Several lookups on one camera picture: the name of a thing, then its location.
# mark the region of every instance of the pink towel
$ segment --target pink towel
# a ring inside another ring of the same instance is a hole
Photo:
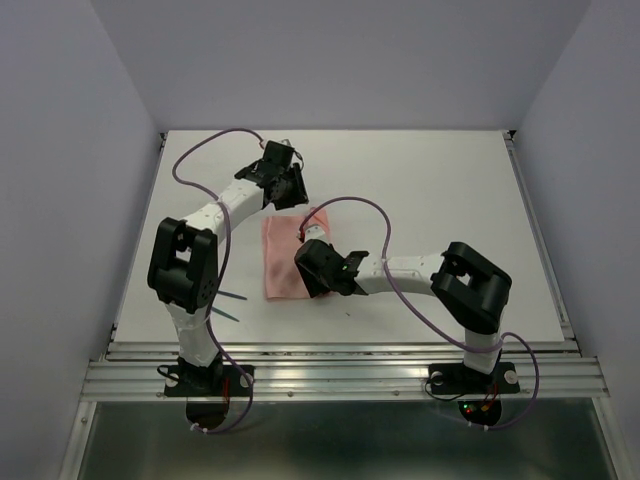
[[[293,259],[302,245],[298,240],[302,215],[267,217],[262,221],[264,291],[272,298],[309,298],[307,288]],[[329,237],[329,219],[319,211],[307,225],[320,225]]]

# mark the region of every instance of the wall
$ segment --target wall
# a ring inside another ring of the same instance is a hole
[[[158,144],[92,7],[0,5],[0,477],[57,478]]]
[[[514,128],[587,0],[93,0],[162,130]]]
[[[640,3],[597,0],[516,146],[567,309],[640,471]]]

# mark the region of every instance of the screw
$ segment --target screw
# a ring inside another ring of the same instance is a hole
[[[504,379],[509,385],[515,385],[518,383],[518,374],[513,370],[507,370],[504,372]]]

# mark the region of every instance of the purple cable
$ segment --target purple cable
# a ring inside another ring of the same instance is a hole
[[[465,345],[464,343],[459,342],[455,338],[452,338],[451,336],[447,335],[445,332],[440,330],[436,325],[434,325],[428,318],[426,318],[422,313],[420,313],[420,311],[402,293],[402,291],[400,290],[400,287],[398,286],[397,282],[395,281],[395,279],[391,275],[391,271],[389,270],[389,266],[387,265],[387,250],[389,248],[389,242],[391,241],[391,220],[389,219],[389,215],[387,215],[387,213],[382,209],[382,207],[380,205],[378,205],[375,202],[372,202],[371,200],[368,200],[368,199],[362,198],[362,197],[345,196],[345,197],[332,198],[331,200],[327,200],[326,202],[324,202],[324,203],[320,204],[319,206],[313,208],[307,214],[307,216],[304,218],[304,220],[302,220],[302,223],[300,224],[300,231],[304,232],[304,226],[307,224],[307,222],[318,211],[322,210],[323,208],[325,208],[328,205],[331,205],[332,203],[341,202],[341,201],[347,201],[347,200],[348,201],[354,201],[354,202],[366,203],[367,205],[370,205],[373,208],[375,208],[376,210],[378,210],[378,212],[380,212],[380,214],[384,218],[385,224],[387,226],[387,233],[385,235],[384,243],[382,245],[382,266],[383,266],[383,269],[384,269],[384,273],[385,273],[385,275],[387,277],[387,280],[389,281],[389,285],[391,285],[391,288],[393,289],[393,291],[400,298],[400,300],[402,300],[402,303],[404,303],[405,306],[416,317],[418,317],[422,321],[422,323],[424,323],[427,327],[431,328],[434,332],[436,332],[438,335],[440,335],[442,338],[444,338],[449,343],[455,345],[456,347],[461,348],[462,350],[464,350],[466,352],[470,352],[470,353],[490,353],[490,352],[494,352],[496,350],[499,350],[499,349],[502,348],[503,341],[504,341],[505,337],[513,337],[513,338],[517,339],[524,346],[524,348],[527,350],[527,352],[531,356],[531,360],[533,361],[533,369],[535,371],[535,378],[536,378],[535,386],[533,388],[533,394],[531,396],[531,400],[527,404],[526,408],[522,411],[522,413],[520,415],[518,415],[516,418],[514,418],[513,420],[511,420],[511,421],[509,421],[509,422],[507,422],[507,423],[505,423],[503,425],[498,425],[498,426],[494,426],[494,427],[488,427],[488,429],[489,430],[503,430],[505,428],[509,428],[510,426],[512,426],[512,425],[518,423],[520,420],[522,420],[531,411],[531,409],[533,408],[533,405],[535,404],[536,399],[538,398],[538,391],[540,389],[540,368],[538,367],[538,360],[536,359],[536,356],[533,353],[533,350],[531,349],[529,344],[520,335],[515,334],[513,332],[505,332],[505,333],[503,333],[500,336],[500,341],[496,345],[494,345],[493,347],[488,347],[488,348],[469,347],[468,345]]]
[[[191,147],[189,150],[184,152],[180,156],[180,158],[176,161],[176,163],[173,165],[173,169],[171,170],[171,175],[173,175],[173,179],[176,182],[180,183],[181,185],[186,185],[188,187],[197,188],[198,190],[200,190],[200,191],[206,193],[207,195],[209,195],[216,202],[218,202],[218,205],[220,205],[220,210],[222,210],[222,215],[224,217],[224,228],[225,228],[225,232],[226,232],[226,237],[227,238],[226,238],[225,248],[224,248],[224,258],[222,260],[222,265],[220,267],[220,273],[218,274],[218,285],[222,284],[222,279],[223,279],[224,274],[225,274],[225,272],[227,270],[227,264],[229,263],[229,256],[231,255],[231,218],[229,216],[229,210],[227,209],[227,206],[223,202],[219,201],[218,195],[216,195],[209,188],[207,188],[204,185],[201,185],[201,184],[199,184],[197,182],[192,182],[192,181],[184,180],[184,179],[180,178],[178,176],[178,167],[184,161],[185,158],[187,158],[189,155],[191,155],[198,148],[202,147],[203,145],[206,145],[207,143],[211,142],[212,140],[215,140],[216,138],[219,138],[219,137],[221,137],[223,135],[226,135],[227,133],[232,133],[232,132],[249,133],[249,134],[253,135],[254,137],[256,137],[259,142],[262,142],[262,137],[258,133],[254,132],[253,130],[249,130],[247,128],[229,128],[227,130],[222,130],[222,131],[220,131],[220,132],[218,132],[218,133],[216,133],[214,135],[211,135],[210,137],[205,138],[200,143],[197,143],[196,145]],[[213,343],[216,346],[216,348],[220,351],[220,353],[222,353],[222,355],[227,359],[227,361],[246,380],[247,385],[249,386],[249,401],[247,402],[247,406],[245,407],[245,409],[242,412],[242,414],[234,422],[232,422],[231,424],[229,424],[229,425],[227,425],[227,426],[225,426],[225,427],[223,427],[223,428],[221,428],[219,430],[205,430],[205,429],[199,427],[198,425],[192,424],[192,428],[194,428],[195,430],[198,430],[201,433],[205,433],[207,435],[228,432],[229,430],[234,428],[236,425],[238,425],[242,420],[244,420],[244,418],[249,413],[249,410],[251,409],[251,405],[253,405],[253,379],[247,374],[247,372],[245,372],[242,369],[242,367],[240,365],[238,365],[238,363],[231,357],[231,355],[229,355],[229,353],[227,353],[227,351],[224,348],[222,348],[222,345],[220,345],[220,342],[218,342],[218,339],[216,338],[215,334],[213,333],[213,328],[211,326],[211,307],[212,306],[213,306],[213,299],[211,300],[211,302],[209,302],[209,305],[207,305],[207,318],[205,320],[207,322],[207,331],[209,332],[209,336],[211,337],[211,340],[213,341]]]

